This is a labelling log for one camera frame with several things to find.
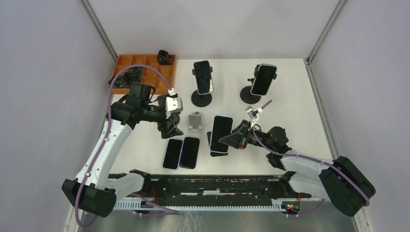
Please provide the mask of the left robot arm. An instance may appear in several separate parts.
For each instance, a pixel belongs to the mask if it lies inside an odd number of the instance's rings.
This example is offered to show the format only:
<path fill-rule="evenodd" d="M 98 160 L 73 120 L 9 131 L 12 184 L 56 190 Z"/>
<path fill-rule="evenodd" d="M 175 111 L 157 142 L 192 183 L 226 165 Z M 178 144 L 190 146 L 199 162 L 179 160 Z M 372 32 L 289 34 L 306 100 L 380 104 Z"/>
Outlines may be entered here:
<path fill-rule="evenodd" d="M 107 120 L 86 164 L 73 180 L 66 179 L 62 184 L 62 191 L 74 208 L 104 218 L 119 200 L 133 193 L 140 197 L 151 193 L 148 173 L 132 170 L 119 179 L 108 178 L 121 147 L 140 122 L 156 123 L 163 139 L 183 135 L 177 127 L 183 110 L 181 98 L 171 88 L 158 96 L 158 104 L 154 105 L 152 89 L 134 82 L 128 94 L 109 106 Z"/>

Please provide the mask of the white silver folding stand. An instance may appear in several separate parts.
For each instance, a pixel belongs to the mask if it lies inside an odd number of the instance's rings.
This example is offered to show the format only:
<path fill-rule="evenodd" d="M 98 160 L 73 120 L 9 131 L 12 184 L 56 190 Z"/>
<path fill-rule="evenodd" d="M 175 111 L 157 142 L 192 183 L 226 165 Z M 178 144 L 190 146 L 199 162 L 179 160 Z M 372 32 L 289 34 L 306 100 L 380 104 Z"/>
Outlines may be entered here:
<path fill-rule="evenodd" d="M 203 131 L 203 114 L 201 112 L 192 112 L 188 115 L 189 132 L 200 133 Z"/>

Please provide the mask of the light blue case phone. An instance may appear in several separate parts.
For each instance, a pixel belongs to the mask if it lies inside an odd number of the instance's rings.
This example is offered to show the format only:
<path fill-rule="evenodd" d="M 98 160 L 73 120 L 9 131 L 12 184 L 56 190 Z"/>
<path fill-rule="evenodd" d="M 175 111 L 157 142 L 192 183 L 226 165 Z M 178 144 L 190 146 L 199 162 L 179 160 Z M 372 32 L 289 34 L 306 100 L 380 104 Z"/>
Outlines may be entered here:
<path fill-rule="evenodd" d="M 162 167 L 167 170 L 177 170 L 180 164 L 180 156 L 183 141 L 180 139 L 170 139 L 164 153 Z"/>

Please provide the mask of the black phone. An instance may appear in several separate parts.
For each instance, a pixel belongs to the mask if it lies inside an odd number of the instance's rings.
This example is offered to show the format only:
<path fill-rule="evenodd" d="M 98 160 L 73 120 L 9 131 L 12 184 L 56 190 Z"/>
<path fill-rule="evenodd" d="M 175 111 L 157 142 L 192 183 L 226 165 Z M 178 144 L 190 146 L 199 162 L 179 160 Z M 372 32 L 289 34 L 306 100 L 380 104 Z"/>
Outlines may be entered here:
<path fill-rule="evenodd" d="M 200 139 L 195 137 L 186 137 L 183 141 L 179 166 L 187 169 L 196 167 Z"/>

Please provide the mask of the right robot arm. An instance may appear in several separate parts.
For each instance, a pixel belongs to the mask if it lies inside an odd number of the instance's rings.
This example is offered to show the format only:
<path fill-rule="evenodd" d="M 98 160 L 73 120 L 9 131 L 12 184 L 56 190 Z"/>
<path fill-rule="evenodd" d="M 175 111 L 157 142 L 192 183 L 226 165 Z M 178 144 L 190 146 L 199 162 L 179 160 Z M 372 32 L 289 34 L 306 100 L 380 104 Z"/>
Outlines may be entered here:
<path fill-rule="evenodd" d="M 296 193 L 320 197 L 349 217 L 370 205 L 376 189 L 350 159 L 344 156 L 320 159 L 297 153 L 287 145 L 288 141 L 284 128 L 275 126 L 263 132 L 246 120 L 219 139 L 235 149 L 245 149 L 247 145 L 266 149 L 270 165 L 285 172 L 279 184 L 279 191 L 285 197 Z"/>

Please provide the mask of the purple case phone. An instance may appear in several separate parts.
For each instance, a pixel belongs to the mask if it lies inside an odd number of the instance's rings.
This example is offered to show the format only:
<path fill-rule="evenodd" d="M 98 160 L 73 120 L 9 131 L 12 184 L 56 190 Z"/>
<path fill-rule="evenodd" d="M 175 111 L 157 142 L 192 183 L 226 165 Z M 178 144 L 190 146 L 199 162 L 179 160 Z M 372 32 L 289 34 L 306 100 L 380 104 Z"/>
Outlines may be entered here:
<path fill-rule="evenodd" d="M 209 148 L 211 152 L 227 153 L 229 146 L 219 142 L 219 139 L 232 132 L 234 119 L 231 116 L 215 115 L 211 131 Z"/>

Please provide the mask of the black folding stand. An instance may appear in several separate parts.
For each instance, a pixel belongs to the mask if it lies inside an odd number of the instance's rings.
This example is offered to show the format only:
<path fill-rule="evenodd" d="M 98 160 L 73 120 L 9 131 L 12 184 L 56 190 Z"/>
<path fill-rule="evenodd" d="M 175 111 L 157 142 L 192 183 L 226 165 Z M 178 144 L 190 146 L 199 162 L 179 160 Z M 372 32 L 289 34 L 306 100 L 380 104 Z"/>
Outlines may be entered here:
<path fill-rule="evenodd" d="M 206 135 L 207 135 L 207 141 L 208 141 L 208 146 L 210 146 L 210 142 L 211 142 L 211 131 L 208 131 L 207 133 L 206 133 Z M 228 152 L 226 152 L 226 153 L 217 153 L 217 152 L 212 152 L 212 151 L 210 151 L 210 156 L 212 156 L 212 157 L 221 157 L 221 156 L 227 156 L 229 153 Z"/>

